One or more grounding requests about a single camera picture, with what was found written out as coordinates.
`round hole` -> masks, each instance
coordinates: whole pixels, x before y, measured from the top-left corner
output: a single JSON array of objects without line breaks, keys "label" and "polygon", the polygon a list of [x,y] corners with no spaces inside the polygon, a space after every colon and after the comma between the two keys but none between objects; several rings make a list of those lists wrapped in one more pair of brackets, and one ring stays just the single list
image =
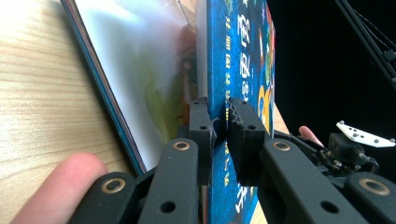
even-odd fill
[{"label": "round hole", "polygon": [[373,170],[373,165],[371,163],[365,163],[361,166],[360,171],[361,172],[369,172],[371,173],[371,171]]},{"label": "round hole", "polygon": [[335,206],[333,203],[329,202],[322,202],[320,204],[322,208],[330,213],[338,213],[338,207]]},{"label": "round hole", "polygon": [[171,213],[175,211],[176,205],[173,202],[166,202],[161,205],[161,211],[164,213]]},{"label": "round hole", "polygon": [[247,128],[249,130],[256,130],[256,126],[254,126],[254,125],[249,125],[249,126],[247,126]]},{"label": "round hole", "polygon": [[110,183],[107,184],[106,188],[108,190],[114,190],[116,188],[120,187],[120,181],[111,181]]},{"label": "round hole", "polygon": [[176,150],[187,150],[190,148],[190,144],[188,142],[176,142],[172,147]]},{"label": "round hole", "polygon": [[290,149],[290,146],[288,144],[282,142],[273,143],[273,147],[281,151],[287,151]]},{"label": "round hole", "polygon": [[377,180],[363,178],[363,179],[359,180],[359,184],[364,189],[367,189],[368,191],[370,191],[374,194],[378,194],[378,195],[382,195],[382,196],[390,195],[389,188],[385,184],[383,184]]},{"label": "round hole", "polygon": [[103,185],[102,185],[102,192],[103,193],[117,193],[120,190],[122,190],[125,187],[125,180],[122,178],[112,178],[107,180]]}]

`human finger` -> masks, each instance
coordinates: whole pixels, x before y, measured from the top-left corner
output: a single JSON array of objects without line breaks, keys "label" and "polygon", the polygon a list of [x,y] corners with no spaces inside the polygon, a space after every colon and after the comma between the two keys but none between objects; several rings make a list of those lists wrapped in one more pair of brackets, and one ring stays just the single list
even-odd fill
[{"label": "human finger", "polygon": [[300,135],[305,138],[309,139],[318,145],[323,146],[323,144],[318,140],[318,138],[315,136],[315,134],[306,126],[301,126],[298,130],[300,132]]},{"label": "human finger", "polygon": [[107,168],[97,156],[70,156],[50,173],[12,223],[66,223],[93,182],[105,174]]}]

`wooden table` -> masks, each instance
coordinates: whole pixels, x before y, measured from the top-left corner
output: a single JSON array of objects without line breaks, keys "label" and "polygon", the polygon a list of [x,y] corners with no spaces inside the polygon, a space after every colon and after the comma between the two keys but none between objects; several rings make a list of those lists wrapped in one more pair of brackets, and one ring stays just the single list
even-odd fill
[{"label": "wooden table", "polygon": [[[110,172],[132,170],[101,102],[61,3],[2,1],[0,223],[73,153],[98,155]],[[287,131],[277,111],[276,129]]]}]

